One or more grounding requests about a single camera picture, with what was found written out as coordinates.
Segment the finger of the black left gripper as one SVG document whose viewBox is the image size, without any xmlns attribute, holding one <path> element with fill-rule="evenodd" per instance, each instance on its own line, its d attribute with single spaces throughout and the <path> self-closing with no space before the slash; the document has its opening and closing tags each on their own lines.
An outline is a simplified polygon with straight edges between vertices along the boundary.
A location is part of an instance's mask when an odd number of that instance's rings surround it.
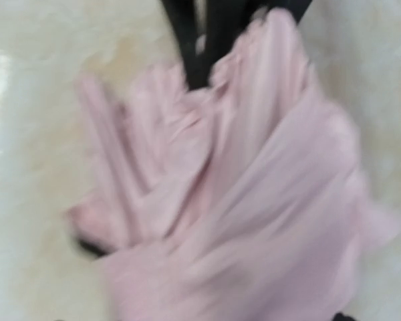
<svg viewBox="0 0 401 321">
<path fill-rule="evenodd" d="M 272 0 L 270 8 L 278 7 L 288 10 L 296 24 L 299 24 L 312 2 L 312 0 Z"/>
<path fill-rule="evenodd" d="M 194 1 L 162 0 L 183 61 L 189 90 L 207 87 L 212 67 L 227 52 L 227 2 L 207 1 L 205 46 L 199 38 Z"/>
</svg>

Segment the pink folding umbrella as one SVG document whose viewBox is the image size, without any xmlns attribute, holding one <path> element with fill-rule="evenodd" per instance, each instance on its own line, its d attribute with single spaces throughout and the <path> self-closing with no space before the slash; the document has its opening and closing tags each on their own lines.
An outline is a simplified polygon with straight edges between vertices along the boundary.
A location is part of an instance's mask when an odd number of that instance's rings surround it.
<svg viewBox="0 0 401 321">
<path fill-rule="evenodd" d="M 331 320 L 361 256 L 399 231 L 370 196 L 358 131 L 274 9 L 208 88 L 157 64 L 119 100 L 78 86 L 96 184 L 69 211 L 113 320 Z"/>
</svg>

